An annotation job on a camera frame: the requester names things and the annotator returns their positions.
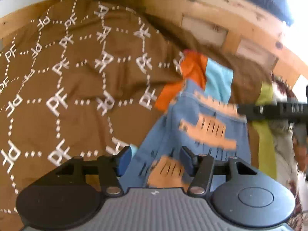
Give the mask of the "blue patterned kids pants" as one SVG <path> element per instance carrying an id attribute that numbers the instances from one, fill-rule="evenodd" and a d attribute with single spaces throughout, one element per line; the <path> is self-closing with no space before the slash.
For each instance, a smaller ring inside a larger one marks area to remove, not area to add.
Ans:
<path id="1" fill-rule="evenodd" d="M 235 105 L 206 96 L 188 79 L 119 179 L 122 188 L 188 189 L 192 178 L 180 160 L 183 146 L 217 161 L 239 157 L 251 163 L 246 118 L 237 114 Z"/>

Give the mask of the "brown PF patterned pillow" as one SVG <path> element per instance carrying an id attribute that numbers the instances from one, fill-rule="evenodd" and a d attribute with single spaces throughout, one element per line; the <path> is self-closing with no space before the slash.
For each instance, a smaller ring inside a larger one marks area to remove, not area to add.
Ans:
<path id="1" fill-rule="evenodd" d="M 21 227 L 16 198 L 71 157 L 139 145 L 181 80 L 181 47 L 133 9 L 60 0 L 1 51 L 1 230 Z"/>

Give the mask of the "wooden bed frame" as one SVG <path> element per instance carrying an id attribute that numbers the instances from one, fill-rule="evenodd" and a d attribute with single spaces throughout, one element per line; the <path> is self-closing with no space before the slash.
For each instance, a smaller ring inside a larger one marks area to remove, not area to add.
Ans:
<path id="1" fill-rule="evenodd" d="M 289 84 L 307 77 L 307 10 L 291 26 L 248 0 L 129 0 L 190 31 L 203 44 L 267 66 Z"/>

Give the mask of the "colourful striped bed cover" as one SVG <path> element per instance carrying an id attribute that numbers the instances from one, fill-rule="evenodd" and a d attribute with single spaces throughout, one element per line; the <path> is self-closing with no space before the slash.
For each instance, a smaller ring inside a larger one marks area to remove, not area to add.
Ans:
<path id="1" fill-rule="evenodd" d="M 155 103 L 158 110 L 168 109 L 187 79 L 204 89 L 205 96 L 223 103 L 260 105 L 278 101 L 278 95 L 295 99 L 282 80 L 250 60 L 185 50 L 175 59 L 175 67 L 182 78 L 166 83 Z M 298 140 L 303 126 L 289 130 L 285 122 L 271 120 L 250 121 L 243 128 L 249 138 L 252 165 L 262 172 L 277 178 L 280 164 L 290 163 L 300 171 L 307 168 L 307 151 Z"/>

